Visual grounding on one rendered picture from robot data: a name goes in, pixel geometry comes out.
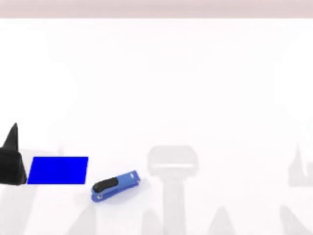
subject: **black object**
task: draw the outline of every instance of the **black object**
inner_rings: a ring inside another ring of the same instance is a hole
[[[6,141],[0,148],[0,184],[26,184],[27,175],[18,146],[18,126],[11,128]]]
[[[111,188],[111,187],[116,186],[116,185],[118,185],[118,179],[116,177],[114,177],[114,178],[100,181],[100,182],[94,184],[92,188],[96,193],[99,193],[99,192],[102,192],[103,190],[105,190],[107,188]]]

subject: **blue mat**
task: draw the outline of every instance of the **blue mat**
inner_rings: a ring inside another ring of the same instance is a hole
[[[88,157],[34,157],[28,184],[84,184]]]

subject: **white surface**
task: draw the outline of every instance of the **white surface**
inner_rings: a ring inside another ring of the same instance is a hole
[[[287,185],[313,146],[312,42],[311,20],[1,20],[0,140],[16,121],[21,149],[89,156],[86,185],[38,189],[24,235],[65,234],[93,183],[133,169],[149,187],[96,205],[97,228],[140,234],[146,209],[162,220],[148,152],[173,144],[199,161],[188,234],[222,205],[238,235],[283,234],[281,204],[313,231],[313,188]]]

